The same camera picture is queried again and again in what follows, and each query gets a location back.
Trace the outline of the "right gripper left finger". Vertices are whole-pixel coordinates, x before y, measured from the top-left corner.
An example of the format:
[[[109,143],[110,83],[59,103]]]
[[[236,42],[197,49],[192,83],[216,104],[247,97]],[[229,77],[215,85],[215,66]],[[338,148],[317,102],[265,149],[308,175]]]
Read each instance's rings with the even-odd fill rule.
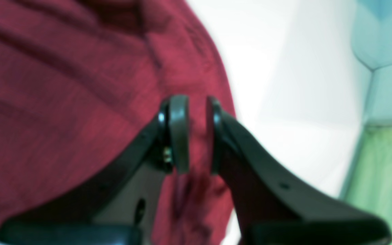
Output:
[[[7,219],[7,245],[149,245],[166,175],[189,171],[189,98],[157,115],[106,167],[70,191]]]

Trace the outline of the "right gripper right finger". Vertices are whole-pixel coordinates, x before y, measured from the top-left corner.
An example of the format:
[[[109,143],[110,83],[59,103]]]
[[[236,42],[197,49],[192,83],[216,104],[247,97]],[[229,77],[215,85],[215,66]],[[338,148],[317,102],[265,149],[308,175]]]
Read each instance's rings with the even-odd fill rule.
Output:
[[[212,174],[230,189],[241,245],[388,245],[376,215],[336,200],[281,165],[215,97],[206,100]]]

